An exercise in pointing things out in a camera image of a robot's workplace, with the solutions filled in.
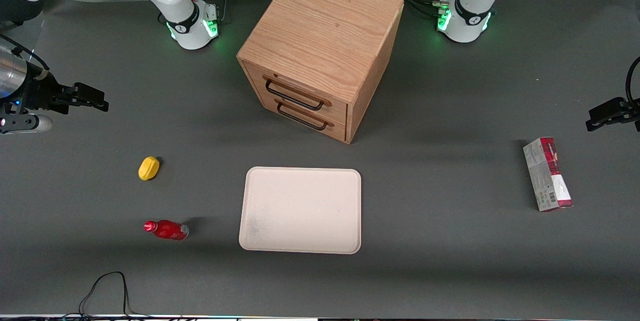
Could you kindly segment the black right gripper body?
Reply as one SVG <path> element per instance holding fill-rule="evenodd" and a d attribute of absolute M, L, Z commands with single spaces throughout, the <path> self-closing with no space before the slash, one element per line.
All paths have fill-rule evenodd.
<path fill-rule="evenodd" d="M 22 107 L 29 111 L 52 111 L 67 115 L 70 106 L 64 103 L 68 99 L 66 91 L 69 87 L 55 79 L 53 75 L 47 75 L 42 80 L 33 79 L 25 87 L 22 94 Z"/>

